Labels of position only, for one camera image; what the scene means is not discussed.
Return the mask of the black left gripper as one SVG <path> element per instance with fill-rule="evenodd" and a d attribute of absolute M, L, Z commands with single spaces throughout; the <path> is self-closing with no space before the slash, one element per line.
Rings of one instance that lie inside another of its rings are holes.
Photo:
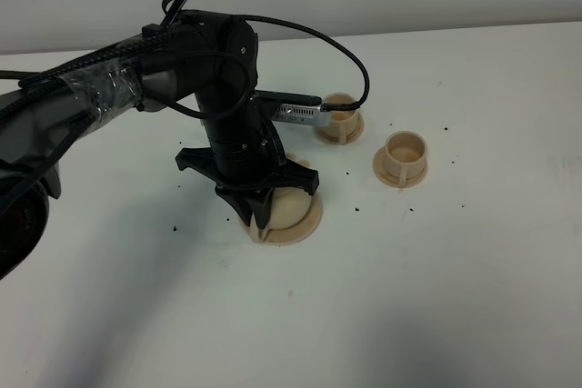
<path fill-rule="evenodd" d="M 214 181 L 216 195 L 235 210 L 245 226 L 254 214 L 257 228 L 265 229 L 271 217 L 273 188 L 301 188 L 312 195 L 319 178 L 317 171 L 287 160 L 273 121 L 254 96 L 230 117 L 211 121 L 206 128 L 210 145 L 182 149 L 176 163 L 181 171 L 190 168 Z M 252 208 L 244 193 L 254 194 Z"/>

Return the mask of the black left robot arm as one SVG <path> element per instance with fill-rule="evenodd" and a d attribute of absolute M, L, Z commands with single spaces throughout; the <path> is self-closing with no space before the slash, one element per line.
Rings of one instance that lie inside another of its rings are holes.
<path fill-rule="evenodd" d="M 1 272 L 34 250 L 58 164 L 81 137 L 123 112 L 171 108 L 200 120 L 206 148 L 185 148 L 180 169 L 212 180 L 245 224 L 265 227 L 277 188 L 314 194 L 314 170 L 286 158 L 272 123 L 279 99 L 256 88 L 258 39 L 244 18 L 170 14 L 128 40 L 38 75 L 1 98 Z"/>

